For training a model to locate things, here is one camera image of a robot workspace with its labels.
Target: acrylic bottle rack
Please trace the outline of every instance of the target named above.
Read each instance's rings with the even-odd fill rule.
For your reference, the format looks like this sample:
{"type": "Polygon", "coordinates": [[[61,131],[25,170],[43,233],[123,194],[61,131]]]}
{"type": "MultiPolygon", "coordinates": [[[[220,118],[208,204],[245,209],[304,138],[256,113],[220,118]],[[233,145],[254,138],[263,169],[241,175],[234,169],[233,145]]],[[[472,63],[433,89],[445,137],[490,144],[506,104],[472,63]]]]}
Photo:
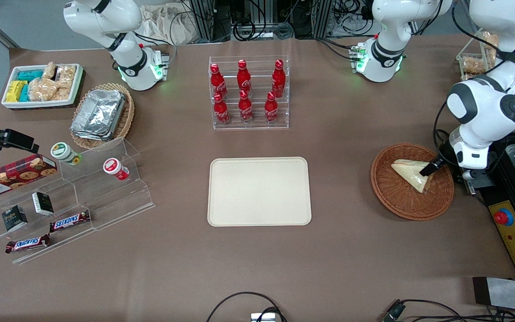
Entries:
{"type": "Polygon", "coordinates": [[[139,177],[136,159],[139,152],[125,139],[116,139],[83,152],[79,165],[59,163],[59,173],[0,195],[0,248],[4,253],[9,241],[27,240],[49,233],[49,223],[90,211],[90,222],[70,226],[51,233],[51,246],[5,254],[13,263],[25,263],[66,243],[143,212],[155,205],[148,186],[139,177]],[[115,157],[129,170],[123,181],[102,170],[106,159],[115,157]],[[35,212],[31,194],[43,192],[51,198],[55,214],[43,216],[35,212]],[[27,224],[7,232],[1,214],[19,205],[27,216],[27,224]]]}
{"type": "Polygon", "coordinates": [[[209,103],[212,112],[212,124],[214,130],[267,130],[281,129],[290,127],[290,61],[287,55],[261,55],[261,56],[231,56],[231,57],[210,57],[208,64],[208,84],[210,89],[209,103]],[[237,62],[245,59],[247,69],[252,76],[252,112],[253,122],[245,124],[241,121],[240,109],[238,102],[240,99],[240,90],[237,86],[237,62]],[[276,98],[278,102],[278,122],[268,126],[265,118],[264,106],[267,100],[267,93],[272,90],[271,80],[272,73],[275,69],[275,61],[281,59],[283,61],[283,69],[286,74],[286,86],[283,96],[276,98]],[[210,65],[218,64],[220,73],[224,76],[228,97],[225,101],[228,106],[228,112],[231,122],[227,125],[220,124],[216,121],[214,115],[214,92],[210,78],[212,72],[210,65]]]}

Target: brown table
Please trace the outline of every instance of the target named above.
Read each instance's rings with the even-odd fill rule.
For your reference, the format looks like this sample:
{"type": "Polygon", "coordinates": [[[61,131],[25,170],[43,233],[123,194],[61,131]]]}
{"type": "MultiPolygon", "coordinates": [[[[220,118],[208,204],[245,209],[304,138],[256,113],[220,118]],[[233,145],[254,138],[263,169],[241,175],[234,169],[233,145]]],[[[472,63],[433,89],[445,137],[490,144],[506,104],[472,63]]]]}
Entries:
{"type": "MultiPolygon", "coordinates": [[[[168,81],[132,92],[128,140],[155,208],[25,265],[0,245],[0,321],[204,321],[238,291],[272,297],[290,321],[374,321],[395,298],[428,298],[461,313],[474,303],[475,275],[515,277],[489,213],[456,188],[448,212],[402,220],[372,192],[373,157],[411,141],[433,148],[431,126],[450,86],[462,35],[414,37],[389,82],[351,73],[315,41],[180,47],[168,81]],[[217,132],[208,106],[209,55],[291,56],[291,128],[217,132]],[[213,228],[206,219],[209,165],[219,157],[300,156],[309,164],[313,218],[307,226],[213,228]]],[[[348,39],[346,43],[357,43],[348,39]]],[[[121,82],[105,50],[10,51],[11,66],[80,63],[82,90],[121,82]]],[[[10,111],[0,128],[32,135],[45,153],[71,141],[72,109],[10,111]]],[[[456,121],[445,112],[440,128],[456,121]]],[[[0,165],[25,152],[0,152],[0,165]]],[[[247,321],[267,304],[235,298],[215,321],[247,321]]],[[[445,313],[413,305],[409,314],[445,313]]]]}

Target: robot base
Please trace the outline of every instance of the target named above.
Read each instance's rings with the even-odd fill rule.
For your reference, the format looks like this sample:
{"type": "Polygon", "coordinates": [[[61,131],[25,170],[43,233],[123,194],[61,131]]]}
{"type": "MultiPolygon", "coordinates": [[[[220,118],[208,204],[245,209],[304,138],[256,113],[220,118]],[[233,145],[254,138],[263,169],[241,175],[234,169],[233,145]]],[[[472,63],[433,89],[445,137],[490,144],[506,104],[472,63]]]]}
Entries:
{"type": "Polygon", "coordinates": [[[349,57],[352,59],[351,67],[354,73],[360,73],[370,81],[386,82],[401,68],[402,57],[396,62],[391,59],[390,65],[383,67],[372,53],[371,46],[374,42],[375,39],[371,38],[349,50],[349,57]]]}
{"type": "Polygon", "coordinates": [[[153,51],[148,47],[143,48],[143,51],[147,54],[147,63],[136,76],[124,75],[120,68],[118,69],[122,80],[134,90],[147,90],[156,85],[157,82],[166,80],[168,75],[167,55],[162,56],[160,51],[153,51]]]}

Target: red emergency stop button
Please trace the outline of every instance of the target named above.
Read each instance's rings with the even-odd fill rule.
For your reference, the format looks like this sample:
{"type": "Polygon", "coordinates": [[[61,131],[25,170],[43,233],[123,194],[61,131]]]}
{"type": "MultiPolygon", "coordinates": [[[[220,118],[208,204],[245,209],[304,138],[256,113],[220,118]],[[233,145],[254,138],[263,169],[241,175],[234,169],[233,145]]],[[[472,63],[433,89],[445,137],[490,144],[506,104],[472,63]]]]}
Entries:
{"type": "Polygon", "coordinates": [[[501,208],[494,213],[494,221],[504,226],[511,226],[514,223],[514,217],[509,210],[501,208]]]}

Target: bread slice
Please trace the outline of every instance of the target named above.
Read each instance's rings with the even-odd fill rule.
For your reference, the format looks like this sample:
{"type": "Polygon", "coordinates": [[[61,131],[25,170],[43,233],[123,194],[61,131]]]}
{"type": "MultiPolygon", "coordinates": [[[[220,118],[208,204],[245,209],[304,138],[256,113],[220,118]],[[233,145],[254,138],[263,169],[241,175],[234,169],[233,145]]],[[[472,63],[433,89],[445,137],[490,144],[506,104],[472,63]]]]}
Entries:
{"type": "Polygon", "coordinates": [[[427,165],[428,162],[424,161],[398,159],[392,163],[391,167],[403,177],[403,179],[409,182],[413,188],[423,193],[423,191],[428,190],[427,182],[429,181],[429,177],[423,177],[419,172],[427,165]]]}

